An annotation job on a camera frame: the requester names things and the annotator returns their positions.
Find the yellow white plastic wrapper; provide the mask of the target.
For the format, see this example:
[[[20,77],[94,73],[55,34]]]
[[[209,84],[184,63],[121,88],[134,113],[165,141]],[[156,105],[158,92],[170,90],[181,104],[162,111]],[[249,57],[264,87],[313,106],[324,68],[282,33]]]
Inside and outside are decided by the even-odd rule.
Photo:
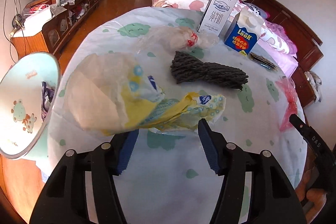
[[[216,122],[226,98],[187,93],[167,98],[130,53],[91,54],[70,75],[64,108],[84,130],[113,135],[138,128],[196,130],[204,118]]]

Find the wooden bedside table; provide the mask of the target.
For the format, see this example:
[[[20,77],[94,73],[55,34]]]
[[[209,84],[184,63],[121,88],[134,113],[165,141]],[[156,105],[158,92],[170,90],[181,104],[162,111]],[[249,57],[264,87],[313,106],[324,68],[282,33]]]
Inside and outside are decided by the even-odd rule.
[[[295,90],[301,106],[305,108],[306,106],[314,103],[317,97],[301,67],[296,68],[294,73],[291,75],[291,78],[294,81]]]

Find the grey cloth on nightstand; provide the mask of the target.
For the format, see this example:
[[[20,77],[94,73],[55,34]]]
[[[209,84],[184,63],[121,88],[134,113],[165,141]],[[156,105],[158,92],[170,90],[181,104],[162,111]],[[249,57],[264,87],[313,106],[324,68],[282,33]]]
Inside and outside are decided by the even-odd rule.
[[[312,71],[306,71],[304,72],[307,81],[309,82],[310,86],[313,89],[315,99],[314,102],[321,102],[322,101],[322,92],[321,92],[321,86],[322,86],[322,80],[321,78]]]

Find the pink plastic bag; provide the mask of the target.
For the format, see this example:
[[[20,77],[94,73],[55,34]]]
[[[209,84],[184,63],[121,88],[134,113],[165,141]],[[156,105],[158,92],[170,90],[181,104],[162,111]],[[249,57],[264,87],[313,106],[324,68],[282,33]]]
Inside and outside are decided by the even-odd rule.
[[[276,84],[280,87],[288,102],[288,106],[286,107],[285,114],[280,125],[280,131],[284,132],[293,127],[289,121],[290,116],[292,114],[298,114],[298,95],[295,90],[294,81],[291,78],[283,77],[281,80],[276,81]]]

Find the purple floral cloth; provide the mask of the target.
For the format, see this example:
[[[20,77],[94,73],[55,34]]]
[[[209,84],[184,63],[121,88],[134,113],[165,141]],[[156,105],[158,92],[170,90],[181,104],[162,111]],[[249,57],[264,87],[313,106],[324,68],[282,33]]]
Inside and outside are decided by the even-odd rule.
[[[45,120],[47,113],[51,107],[52,100],[54,98],[55,89],[45,81],[42,81],[42,105],[41,116],[42,121]]]

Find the dark snack packet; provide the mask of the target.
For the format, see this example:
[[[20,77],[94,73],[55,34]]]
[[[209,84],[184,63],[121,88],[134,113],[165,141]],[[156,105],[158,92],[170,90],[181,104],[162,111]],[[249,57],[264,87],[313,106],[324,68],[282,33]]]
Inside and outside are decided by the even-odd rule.
[[[270,71],[276,71],[278,69],[278,66],[276,66],[274,63],[272,63],[263,56],[256,55],[255,53],[251,52],[249,53],[249,58]]]

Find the pink bed sheet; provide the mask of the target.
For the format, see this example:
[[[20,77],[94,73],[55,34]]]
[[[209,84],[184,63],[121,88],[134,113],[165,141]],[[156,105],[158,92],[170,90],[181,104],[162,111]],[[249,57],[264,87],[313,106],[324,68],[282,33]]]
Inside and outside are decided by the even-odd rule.
[[[152,6],[203,12],[208,2],[209,0],[152,0]],[[242,0],[237,0],[229,21],[232,21],[242,9],[251,10],[263,19],[261,36],[257,43],[270,54],[284,74],[290,77],[298,67],[298,61],[296,60],[297,47],[288,38],[284,28],[270,22],[269,15],[261,8]]]

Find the blue white Look carton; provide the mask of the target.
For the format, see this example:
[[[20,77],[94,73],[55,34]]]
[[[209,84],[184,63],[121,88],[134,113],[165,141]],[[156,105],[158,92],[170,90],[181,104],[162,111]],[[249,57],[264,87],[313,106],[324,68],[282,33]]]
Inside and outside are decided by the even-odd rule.
[[[242,9],[228,28],[224,44],[247,56],[260,39],[263,23],[263,19],[253,11]]]

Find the cartoon print tablecloth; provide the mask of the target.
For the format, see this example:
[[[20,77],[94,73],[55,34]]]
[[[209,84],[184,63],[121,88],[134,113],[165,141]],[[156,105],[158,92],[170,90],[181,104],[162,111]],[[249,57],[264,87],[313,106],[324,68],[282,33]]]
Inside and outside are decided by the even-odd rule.
[[[203,81],[177,84],[170,72],[174,51],[165,47],[178,27],[194,28],[200,12],[144,7],[135,9],[96,28],[83,40],[64,72],[52,108],[48,156],[54,168],[69,149],[87,152],[112,138],[106,96],[91,102],[84,93],[84,74],[118,80],[130,64],[151,83],[131,87],[142,99],[154,98],[150,112],[134,109],[141,118],[139,136],[127,169],[116,178],[121,206],[128,223],[207,223],[219,196],[222,178],[210,169],[195,126],[202,114],[231,142],[249,152],[268,149],[280,163],[293,186],[298,186],[306,161],[307,146],[293,128],[280,127],[288,100],[278,83],[281,69],[266,69],[219,42],[191,55],[203,62],[239,68],[248,75],[242,90],[221,88]],[[90,61],[102,56],[104,63],[93,70]]]

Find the wooden tv cabinet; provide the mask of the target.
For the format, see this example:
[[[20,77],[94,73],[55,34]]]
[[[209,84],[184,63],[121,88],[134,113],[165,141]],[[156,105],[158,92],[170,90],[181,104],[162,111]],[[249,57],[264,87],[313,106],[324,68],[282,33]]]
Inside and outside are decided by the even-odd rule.
[[[63,48],[101,0],[34,0],[25,9],[10,42],[18,58],[47,52],[60,57]]]

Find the white tall milk carton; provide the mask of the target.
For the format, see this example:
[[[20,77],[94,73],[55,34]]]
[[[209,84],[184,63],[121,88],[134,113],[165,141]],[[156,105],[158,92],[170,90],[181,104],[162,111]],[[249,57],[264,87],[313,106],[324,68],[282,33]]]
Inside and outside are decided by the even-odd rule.
[[[209,0],[198,32],[209,32],[219,36],[236,2],[237,0]]]

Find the clear plastic bag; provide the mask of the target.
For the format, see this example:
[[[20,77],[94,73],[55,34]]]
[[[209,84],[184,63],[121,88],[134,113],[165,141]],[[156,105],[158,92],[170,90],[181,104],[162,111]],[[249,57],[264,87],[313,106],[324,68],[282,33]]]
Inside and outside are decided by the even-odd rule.
[[[148,50],[154,46],[161,46],[168,52],[180,50],[191,51],[194,48],[207,50],[219,42],[219,37],[208,32],[197,32],[189,27],[160,26],[150,30],[137,43],[137,50]]]

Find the heart pattern quilt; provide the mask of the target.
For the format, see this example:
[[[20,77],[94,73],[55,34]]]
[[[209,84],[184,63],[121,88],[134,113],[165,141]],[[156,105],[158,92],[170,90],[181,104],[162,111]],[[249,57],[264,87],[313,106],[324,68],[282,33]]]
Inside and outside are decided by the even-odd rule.
[[[172,7],[177,9],[205,11],[209,0],[152,0],[153,7]],[[261,28],[261,40],[269,44],[276,51],[292,56],[296,56],[297,47],[294,42],[288,38],[282,26],[269,21],[269,13],[264,11],[259,6],[244,0],[237,0],[234,8],[232,9],[230,19],[240,12],[242,9],[250,10],[257,14],[264,20]]]

